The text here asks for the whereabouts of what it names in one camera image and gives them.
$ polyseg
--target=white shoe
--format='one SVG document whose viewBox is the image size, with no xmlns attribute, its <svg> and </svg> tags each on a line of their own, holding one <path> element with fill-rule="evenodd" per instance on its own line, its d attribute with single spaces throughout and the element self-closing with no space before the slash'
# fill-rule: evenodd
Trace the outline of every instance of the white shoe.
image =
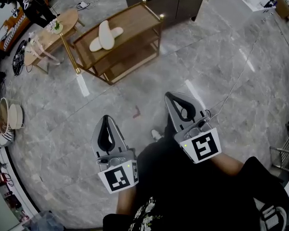
<svg viewBox="0 0 289 231">
<path fill-rule="evenodd" d="M 112 29 L 111 31 L 112 37 L 115 39 L 116 37 L 119 37 L 123 33 L 122 27 L 116 27 Z M 99 37 L 96 37 L 90 44 L 89 49 L 92 52 L 99 51 L 102 48 Z"/>
<path fill-rule="evenodd" d="M 115 39 L 110 32 L 108 21 L 103 21 L 100 23 L 98 38 L 101 46 L 105 50 L 110 50 L 114 47 Z"/>
<path fill-rule="evenodd" d="M 151 130 L 151 135 L 152 135 L 152 138 L 154 139 L 155 142 L 157 142 L 158 140 L 163 138 L 163 136 L 161 136 L 161 134 L 155 129 Z"/>
</svg>

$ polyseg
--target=oval wooden table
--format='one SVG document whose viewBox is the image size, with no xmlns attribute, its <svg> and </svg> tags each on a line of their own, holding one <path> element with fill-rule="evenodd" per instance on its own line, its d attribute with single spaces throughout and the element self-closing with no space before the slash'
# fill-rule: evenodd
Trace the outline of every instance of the oval wooden table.
<svg viewBox="0 0 289 231">
<path fill-rule="evenodd" d="M 76 9 L 69 9 L 65 11 L 64 13 L 60 14 L 57 17 L 57 20 L 59 23 L 63 25 L 63 30 L 61 33 L 64 35 L 66 39 L 71 35 L 75 34 L 76 32 L 79 32 L 75 26 L 77 22 L 82 26 L 85 26 L 79 20 L 78 11 Z M 60 35 L 50 33 L 46 30 L 46 28 L 43 28 L 37 34 L 39 36 L 39 42 L 41 43 L 43 49 L 47 53 L 51 53 L 63 43 Z M 25 52 L 25 60 L 24 60 L 25 65 L 26 66 L 33 65 L 37 67 L 39 70 L 41 70 L 43 73 L 47 74 L 48 70 L 44 70 L 43 68 L 38 66 L 39 62 L 40 62 L 39 57 L 35 56 L 32 52 Z"/>
</svg>

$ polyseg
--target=cabinet door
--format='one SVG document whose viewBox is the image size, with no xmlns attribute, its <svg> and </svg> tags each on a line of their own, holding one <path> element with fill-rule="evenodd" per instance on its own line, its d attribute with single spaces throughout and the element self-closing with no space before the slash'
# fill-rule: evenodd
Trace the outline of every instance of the cabinet door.
<svg viewBox="0 0 289 231">
<path fill-rule="evenodd" d="M 157 15 L 163 14 L 165 22 L 175 20 L 179 0 L 149 0 L 148 7 Z"/>
<path fill-rule="evenodd" d="M 179 0 L 177 20 L 184 20 L 197 16 L 202 0 Z"/>
</svg>

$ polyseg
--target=white slipper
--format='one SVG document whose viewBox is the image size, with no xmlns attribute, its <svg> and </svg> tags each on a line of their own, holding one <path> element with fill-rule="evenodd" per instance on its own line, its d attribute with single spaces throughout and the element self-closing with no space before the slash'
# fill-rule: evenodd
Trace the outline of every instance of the white slipper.
<svg viewBox="0 0 289 231">
<path fill-rule="evenodd" d="M 105 50 L 110 50 L 112 47 L 114 47 L 115 39 L 110 32 L 108 21 L 103 21 L 100 23 L 98 38 L 101 46 Z"/>
<path fill-rule="evenodd" d="M 115 39 L 116 37 L 120 36 L 123 33 L 122 27 L 116 27 L 111 31 L 112 37 Z M 92 52 L 99 51 L 102 48 L 99 37 L 96 37 L 90 44 L 89 49 Z"/>
</svg>

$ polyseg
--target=floral patterned fabric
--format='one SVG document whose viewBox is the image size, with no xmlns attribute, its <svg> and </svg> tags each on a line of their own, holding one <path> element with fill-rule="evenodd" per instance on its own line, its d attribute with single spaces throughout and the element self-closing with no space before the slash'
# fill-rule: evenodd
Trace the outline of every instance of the floral patterned fabric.
<svg viewBox="0 0 289 231">
<path fill-rule="evenodd" d="M 151 231 L 152 226 L 161 223 L 163 216 L 158 214 L 155 204 L 156 201 L 151 197 L 145 205 L 138 209 L 129 231 Z"/>
</svg>

